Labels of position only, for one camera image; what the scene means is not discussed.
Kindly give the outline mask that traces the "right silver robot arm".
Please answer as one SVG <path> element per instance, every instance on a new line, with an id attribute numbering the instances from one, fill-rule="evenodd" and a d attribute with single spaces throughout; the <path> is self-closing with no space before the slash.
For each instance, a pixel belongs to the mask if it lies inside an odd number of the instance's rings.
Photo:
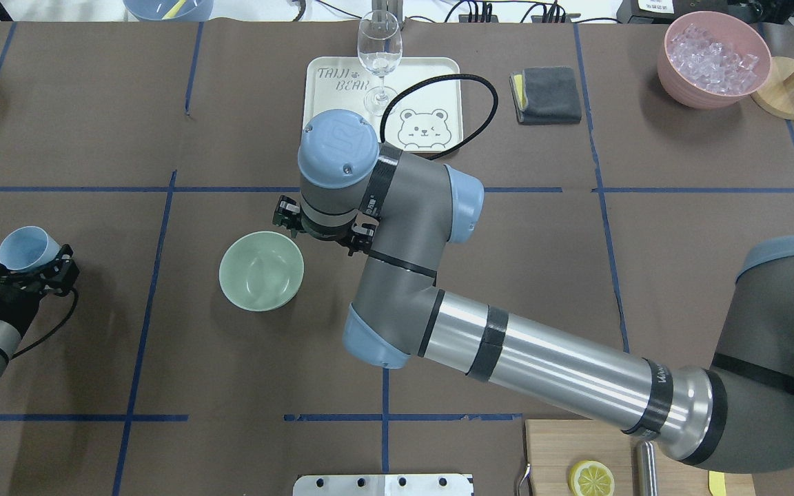
<path id="1" fill-rule="evenodd" d="M 506 200 L 516 234 L 493 240 L 483 273 L 523 270 L 514 287 L 535 315 L 438 286 L 448 244 L 480 222 L 483 185 L 459 169 L 380 142 L 371 123 L 328 110 L 306 123 L 297 153 L 301 201 L 282 197 L 274 223 L 366 254 L 343 344 L 382 369 L 429 359 L 655 442 L 681 464 L 724 472 L 794 467 L 794 235 L 754 246 L 738 271 L 707 367 L 673 368 L 542 322 L 579 307 L 589 283 L 533 286 L 560 262 L 539 230 L 543 206 Z"/>

